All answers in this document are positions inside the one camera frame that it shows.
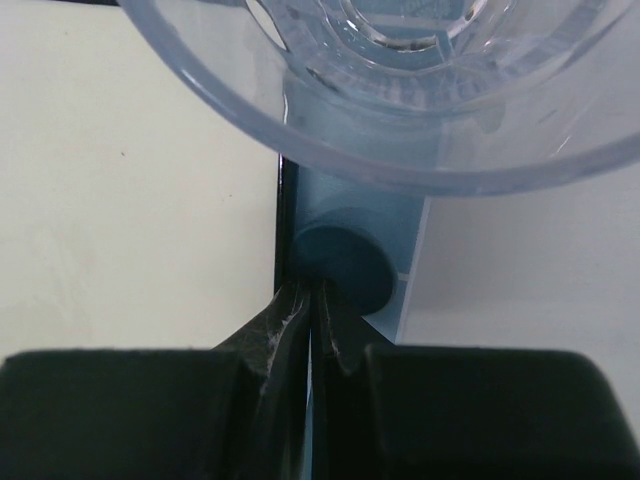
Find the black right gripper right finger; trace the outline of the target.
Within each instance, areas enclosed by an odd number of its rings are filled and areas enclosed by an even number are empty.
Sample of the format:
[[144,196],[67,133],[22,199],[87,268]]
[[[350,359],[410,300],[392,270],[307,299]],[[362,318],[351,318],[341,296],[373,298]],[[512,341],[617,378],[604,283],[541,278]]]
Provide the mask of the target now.
[[566,351],[400,346],[338,287],[311,297],[315,479],[629,479],[607,379]]

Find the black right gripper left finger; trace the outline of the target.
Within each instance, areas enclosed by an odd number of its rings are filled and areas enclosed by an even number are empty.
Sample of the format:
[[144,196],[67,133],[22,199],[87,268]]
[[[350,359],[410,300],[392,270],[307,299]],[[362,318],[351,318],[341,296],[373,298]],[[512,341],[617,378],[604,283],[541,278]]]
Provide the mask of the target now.
[[33,350],[1,366],[5,479],[296,479],[311,292],[284,283],[218,346]]

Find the blue plastic spoon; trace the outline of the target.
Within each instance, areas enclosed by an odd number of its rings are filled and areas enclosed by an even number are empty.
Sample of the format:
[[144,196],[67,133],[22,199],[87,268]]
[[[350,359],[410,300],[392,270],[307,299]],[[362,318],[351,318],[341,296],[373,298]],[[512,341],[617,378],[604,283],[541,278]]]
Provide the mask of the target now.
[[381,247],[340,226],[301,232],[293,242],[291,264],[300,276],[334,282],[362,316],[381,311],[394,293],[395,272]]

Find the square white plate dark rim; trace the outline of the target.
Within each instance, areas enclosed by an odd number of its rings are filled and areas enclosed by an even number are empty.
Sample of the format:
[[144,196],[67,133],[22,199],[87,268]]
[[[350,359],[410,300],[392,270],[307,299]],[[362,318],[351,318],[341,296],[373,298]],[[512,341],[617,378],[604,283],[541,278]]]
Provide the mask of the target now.
[[205,348],[273,295],[278,159],[115,7],[1,5],[1,352]]

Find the blue grid placemat cloth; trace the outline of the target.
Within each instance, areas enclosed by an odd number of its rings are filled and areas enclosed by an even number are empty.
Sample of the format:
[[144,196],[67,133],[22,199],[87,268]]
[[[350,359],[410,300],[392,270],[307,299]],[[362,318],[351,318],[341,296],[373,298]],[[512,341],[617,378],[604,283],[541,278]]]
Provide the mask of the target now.
[[[286,124],[304,134],[318,134],[374,160],[394,159],[404,151],[399,141],[388,142],[385,138],[400,127],[388,118],[386,110],[339,98],[327,86],[313,91],[292,78],[284,82],[283,100]],[[330,153],[314,166],[281,162],[277,221],[280,275],[305,277],[292,269],[291,253],[295,238],[309,228],[340,226],[366,236],[390,260],[395,288],[386,307],[363,317],[384,337],[396,341],[407,317],[430,202],[388,189],[367,178],[363,169],[352,177],[327,171],[328,161],[336,157]]]

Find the clear drinking glass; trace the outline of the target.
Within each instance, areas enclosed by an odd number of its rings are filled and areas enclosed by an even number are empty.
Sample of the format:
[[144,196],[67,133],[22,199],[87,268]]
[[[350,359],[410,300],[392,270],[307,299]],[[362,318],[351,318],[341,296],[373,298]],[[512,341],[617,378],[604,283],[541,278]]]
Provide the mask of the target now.
[[305,167],[427,195],[639,159],[635,1],[125,1],[177,77]]

